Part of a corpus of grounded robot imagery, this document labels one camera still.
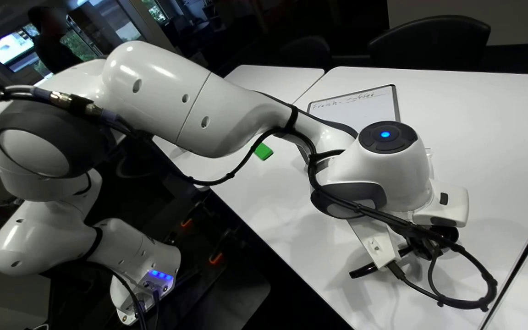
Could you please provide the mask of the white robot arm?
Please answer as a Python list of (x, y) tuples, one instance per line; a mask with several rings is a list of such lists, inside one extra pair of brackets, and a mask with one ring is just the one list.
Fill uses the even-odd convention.
[(435, 194), (419, 134), (401, 121), (362, 130), (303, 112), (148, 42), (38, 84), (0, 88), (0, 180), (21, 205), (0, 227), (0, 271), (34, 275), (72, 260), (107, 268), (111, 301), (138, 323), (175, 290), (182, 253), (94, 209), (113, 156), (151, 159), (164, 143), (226, 158), (280, 136), (298, 145), (313, 203), (336, 218), (412, 225)]

